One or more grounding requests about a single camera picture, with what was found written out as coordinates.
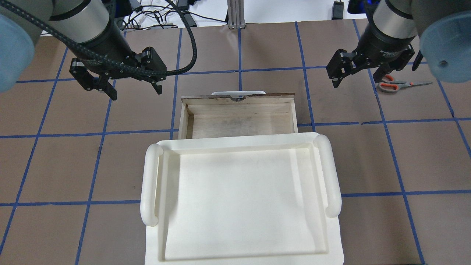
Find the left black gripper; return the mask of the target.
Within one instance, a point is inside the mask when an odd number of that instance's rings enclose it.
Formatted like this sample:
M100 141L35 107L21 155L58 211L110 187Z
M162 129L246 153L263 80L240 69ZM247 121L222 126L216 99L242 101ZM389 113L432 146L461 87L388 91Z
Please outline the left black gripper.
M70 74L86 91L93 89L104 92L111 100L117 99L117 91L110 80L134 78L152 85L158 95L163 92L164 75L142 74L142 71L166 72L167 67L153 47L146 47L141 53L131 52L121 60L73 58Z

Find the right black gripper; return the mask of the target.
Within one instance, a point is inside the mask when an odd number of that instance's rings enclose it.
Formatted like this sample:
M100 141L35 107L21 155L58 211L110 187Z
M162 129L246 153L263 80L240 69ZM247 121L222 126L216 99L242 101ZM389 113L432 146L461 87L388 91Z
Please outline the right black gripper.
M352 52L337 50L327 64L326 70L333 87L338 88L340 82L349 75L376 68L377 70L372 74L376 90L386 93L387 91L380 85L385 76L392 71L401 71L413 56L414 49L411 44L397 50L392 49L387 43L384 47L376 47L371 42L360 42Z

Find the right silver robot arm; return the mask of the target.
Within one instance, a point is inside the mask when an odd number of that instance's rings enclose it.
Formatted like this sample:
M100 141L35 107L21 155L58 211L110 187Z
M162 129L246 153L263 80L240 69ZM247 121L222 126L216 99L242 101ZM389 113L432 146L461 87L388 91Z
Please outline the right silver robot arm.
M375 68L376 83L426 60L441 82L470 81L469 0L352 0L348 12L364 13L367 26L352 52L337 50L326 70L333 87L359 71Z

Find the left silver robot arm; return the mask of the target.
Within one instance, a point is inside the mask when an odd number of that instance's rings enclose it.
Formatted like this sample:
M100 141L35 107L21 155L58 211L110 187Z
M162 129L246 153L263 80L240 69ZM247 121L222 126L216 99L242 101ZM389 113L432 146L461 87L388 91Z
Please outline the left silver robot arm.
M30 65L42 31L59 39L75 55L69 73L86 91L111 100L109 82L133 78L162 93L166 65L153 47L131 50L117 25L114 0L2 0L1 92L8 91Z

